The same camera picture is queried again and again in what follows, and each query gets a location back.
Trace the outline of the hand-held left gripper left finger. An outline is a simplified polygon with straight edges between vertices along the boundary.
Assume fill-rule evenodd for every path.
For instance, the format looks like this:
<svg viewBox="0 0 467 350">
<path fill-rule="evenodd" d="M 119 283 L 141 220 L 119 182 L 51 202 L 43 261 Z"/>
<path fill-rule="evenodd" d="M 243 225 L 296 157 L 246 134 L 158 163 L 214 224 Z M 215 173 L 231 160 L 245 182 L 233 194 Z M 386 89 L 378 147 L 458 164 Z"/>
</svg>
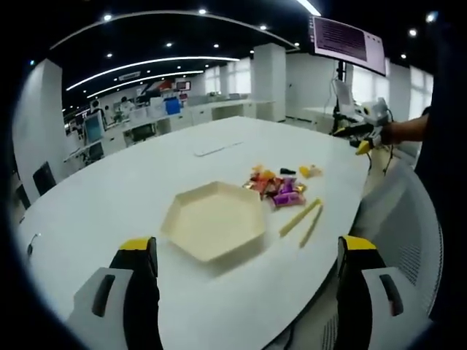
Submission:
<svg viewBox="0 0 467 350">
<path fill-rule="evenodd" d="M 87 349 L 162 349 L 154 237 L 120 246 L 74 295 L 66 325 Z"/>
</svg>

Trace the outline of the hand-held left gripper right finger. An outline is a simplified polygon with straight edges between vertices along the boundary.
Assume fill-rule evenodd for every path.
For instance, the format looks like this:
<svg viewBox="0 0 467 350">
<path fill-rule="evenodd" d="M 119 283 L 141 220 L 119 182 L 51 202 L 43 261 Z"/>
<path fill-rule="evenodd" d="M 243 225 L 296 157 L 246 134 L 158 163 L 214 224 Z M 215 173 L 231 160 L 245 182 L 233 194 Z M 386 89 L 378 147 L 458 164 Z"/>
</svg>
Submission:
<svg viewBox="0 0 467 350">
<path fill-rule="evenodd" d="M 337 268 L 336 349 L 409 349 L 430 327 L 417 290 L 370 241 L 341 236 Z"/>
</svg>

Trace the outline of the person's right hand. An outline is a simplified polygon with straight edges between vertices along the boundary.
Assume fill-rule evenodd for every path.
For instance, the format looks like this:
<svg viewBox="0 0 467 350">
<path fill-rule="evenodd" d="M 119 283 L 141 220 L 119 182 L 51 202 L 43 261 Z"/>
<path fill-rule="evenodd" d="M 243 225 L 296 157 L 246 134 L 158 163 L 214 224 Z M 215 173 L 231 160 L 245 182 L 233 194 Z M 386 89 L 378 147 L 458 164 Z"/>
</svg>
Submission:
<svg viewBox="0 0 467 350">
<path fill-rule="evenodd" d="M 381 143 L 384 145 L 400 144 L 403 133 L 399 122 L 390 122 L 382 127 L 380 132 Z"/>
</svg>

